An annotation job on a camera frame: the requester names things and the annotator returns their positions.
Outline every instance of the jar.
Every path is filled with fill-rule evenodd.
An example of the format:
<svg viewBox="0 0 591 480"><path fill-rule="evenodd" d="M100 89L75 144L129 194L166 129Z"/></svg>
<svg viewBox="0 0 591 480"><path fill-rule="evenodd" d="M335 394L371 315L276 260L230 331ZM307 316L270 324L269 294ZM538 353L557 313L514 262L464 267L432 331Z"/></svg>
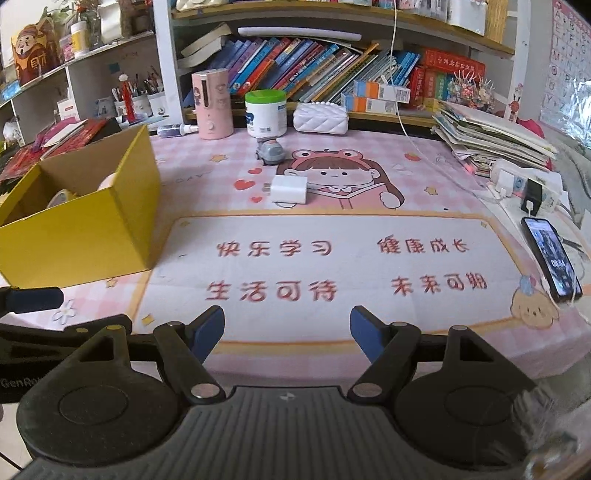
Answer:
<svg viewBox="0 0 591 480"><path fill-rule="evenodd" d="M88 25L84 21L72 25L72 50L74 50L74 58L76 59L90 52Z"/></svg>
<svg viewBox="0 0 591 480"><path fill-rule="evenodd" d="M280 137L287 132L285 92L282 90L255 90L248 92L246 104L246 129L254 138Z"/></svg>

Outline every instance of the gray toy car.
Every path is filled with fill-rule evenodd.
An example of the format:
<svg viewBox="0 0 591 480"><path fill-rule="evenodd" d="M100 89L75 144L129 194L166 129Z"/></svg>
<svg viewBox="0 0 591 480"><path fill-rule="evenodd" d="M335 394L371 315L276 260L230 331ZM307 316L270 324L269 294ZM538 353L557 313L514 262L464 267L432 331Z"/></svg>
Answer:
<svg viewBox="0 0 591 480"><path fill-rule="evenodd" d="M256 143L256 157L263 165L278 165L285 160L285 151L277 137L258 138Z"/></svg>

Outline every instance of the white tissue box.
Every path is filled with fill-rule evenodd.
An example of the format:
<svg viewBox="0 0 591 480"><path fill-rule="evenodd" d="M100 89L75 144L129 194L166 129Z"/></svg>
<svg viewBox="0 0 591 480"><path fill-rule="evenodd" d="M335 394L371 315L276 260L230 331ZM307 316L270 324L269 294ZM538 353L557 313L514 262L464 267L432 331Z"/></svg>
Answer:
<svg viewBox="0 0 591 480"><path fill-rule="evenodd" d="M486 8L485 0L450 0L447 23L484 35Z"/></svg>
<svg viewBox="0 0 591 480"><path fill-rule="evenodd" d="M349 115L345 107L335 103L298 103L294 128L298 132L344 135L349 129Z"/></svg>

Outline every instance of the yellow box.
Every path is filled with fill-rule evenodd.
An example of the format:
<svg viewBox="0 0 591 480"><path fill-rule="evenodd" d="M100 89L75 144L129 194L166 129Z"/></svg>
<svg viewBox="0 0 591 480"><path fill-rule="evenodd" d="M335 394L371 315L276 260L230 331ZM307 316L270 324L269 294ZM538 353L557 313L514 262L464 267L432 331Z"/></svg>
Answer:
<svg viewBox="0 0 591 480"><path fill-rule="evenodd" d="M110 187L101 182L116 173ZM67 189L77 198L46 209ZM148 270L160 175L146 127L34 166L0 205L0 273L21 288Z"/></svg>

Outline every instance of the white box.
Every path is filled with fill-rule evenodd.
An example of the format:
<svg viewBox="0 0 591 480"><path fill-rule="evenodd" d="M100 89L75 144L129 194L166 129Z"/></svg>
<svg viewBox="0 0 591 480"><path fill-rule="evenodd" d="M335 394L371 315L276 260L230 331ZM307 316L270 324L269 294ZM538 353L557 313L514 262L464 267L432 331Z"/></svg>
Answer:
<svg viewBox="0 0 591 480"><path fill-rule="evenodd" d="M485 0L450 0L447 23L484 35L487 7Z"/></svg>
<svg viewBox="0 0 591 480"><path fill-rule="evenodd" d="M57 102L57 110L60 112L60 118L62 120L72 117L76 118L76 120L80 120L80 117L78 116L78 109L76 108L73 98L67 98Z"/></svg>

